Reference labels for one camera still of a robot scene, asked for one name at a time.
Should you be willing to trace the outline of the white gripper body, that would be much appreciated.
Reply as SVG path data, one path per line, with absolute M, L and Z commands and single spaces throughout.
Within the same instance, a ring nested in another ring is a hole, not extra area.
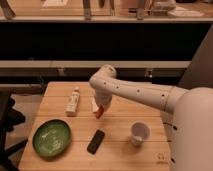
M 94 98 L 98 107 L 102 106 L 104 109 L 108 109 L 111 105 L 112 95 L 109 93 L 96 90 L 94 93 Z

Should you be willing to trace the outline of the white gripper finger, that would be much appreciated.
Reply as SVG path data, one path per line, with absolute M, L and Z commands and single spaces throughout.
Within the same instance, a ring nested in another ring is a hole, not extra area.
M 99 110 L 99 107 L 96 104 L 92 104 L 92 112 L 96 113 Z
M 100 107 L 100 116 L 103 115 L 107 110 L 108 110 L 108 107 L 106 107 L 106 106 L 101 106 L 101 107 Z

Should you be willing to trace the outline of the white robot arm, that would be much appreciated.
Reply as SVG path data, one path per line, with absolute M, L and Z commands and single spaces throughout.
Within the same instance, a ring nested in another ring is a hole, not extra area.
M 170 171 L 213 171 L 213 88 L 187 90 L 119 80 L 116 75 L 106 64 L 90 77 L 98 107 L 107 110 L 117 95 L 171 114 Z

